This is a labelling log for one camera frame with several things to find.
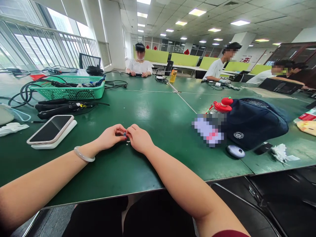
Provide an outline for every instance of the backpack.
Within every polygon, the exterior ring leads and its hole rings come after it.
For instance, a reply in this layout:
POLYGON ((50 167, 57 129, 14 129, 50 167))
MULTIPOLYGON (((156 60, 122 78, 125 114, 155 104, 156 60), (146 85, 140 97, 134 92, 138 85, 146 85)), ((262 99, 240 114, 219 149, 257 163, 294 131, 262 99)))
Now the backpack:
POLYGON ((242 149, 253 149, 289 130, 286 112, 259 99, 234 99, 227 113, 227 137, 242 149))

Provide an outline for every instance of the white shirt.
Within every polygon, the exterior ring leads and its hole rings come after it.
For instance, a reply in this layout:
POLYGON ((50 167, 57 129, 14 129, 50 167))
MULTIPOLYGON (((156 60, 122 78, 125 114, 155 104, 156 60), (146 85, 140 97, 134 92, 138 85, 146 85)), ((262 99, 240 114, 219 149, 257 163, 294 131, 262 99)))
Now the white shirt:
POLYGON ((216 78, 219 78, 221 75, 221 72, 223 70, 224 64, 222 63, 221 59, 218 59, 216 61, 214 61, 209 69, 207 70, 207 72, 205 73, 204 78, 208 77, 208 76, 213 76, 216 78))
POLYGON ((274 75, 272 75, 271 70, 263 71, 259 73, 258 75, 255 75, 253 78, 247 81, 247 83, 261 84, 261 82, 263 82, 265 79, 270 78, 270 77, 274 77, 274 75))
POLYGON ((145 60, 142 63, 137 62, 135 59, 128 59, 126 62, 126 69, 130 69, 135 73, 150 72, 152 74, 152 67, 154 67, 150 61, 145 60))

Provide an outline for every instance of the red sleeve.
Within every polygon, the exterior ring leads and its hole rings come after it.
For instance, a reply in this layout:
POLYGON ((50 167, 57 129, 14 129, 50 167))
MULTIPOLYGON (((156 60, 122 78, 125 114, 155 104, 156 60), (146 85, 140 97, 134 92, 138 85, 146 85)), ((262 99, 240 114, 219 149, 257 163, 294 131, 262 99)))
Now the red sleeve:
POLYGON ((223 230, 213 235, 213 237, 249 237, 249 236, 236 230, 223 230))

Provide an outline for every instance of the black pants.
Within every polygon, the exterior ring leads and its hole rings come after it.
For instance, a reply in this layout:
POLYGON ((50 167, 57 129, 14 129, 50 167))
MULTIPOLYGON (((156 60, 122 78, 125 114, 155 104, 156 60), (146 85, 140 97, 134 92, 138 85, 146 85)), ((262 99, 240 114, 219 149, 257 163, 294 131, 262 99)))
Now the black pants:
POLYGON ((122 234, 122 211, 127 197, 118 197, 78 205, 64 231, 69 236, 188 236, 195 235, 192 217, 167 191, 144 195, 128 210, 122 234))

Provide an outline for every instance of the window railing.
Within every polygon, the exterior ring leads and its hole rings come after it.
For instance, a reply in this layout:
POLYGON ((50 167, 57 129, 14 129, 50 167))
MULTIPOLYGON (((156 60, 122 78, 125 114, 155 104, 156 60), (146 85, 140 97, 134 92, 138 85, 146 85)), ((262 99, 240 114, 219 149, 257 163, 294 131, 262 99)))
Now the window railing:
POLYGON ((110 65, 109 44, 0 16, 0 67, 62 65, 79 68, 79 53, 110 65))

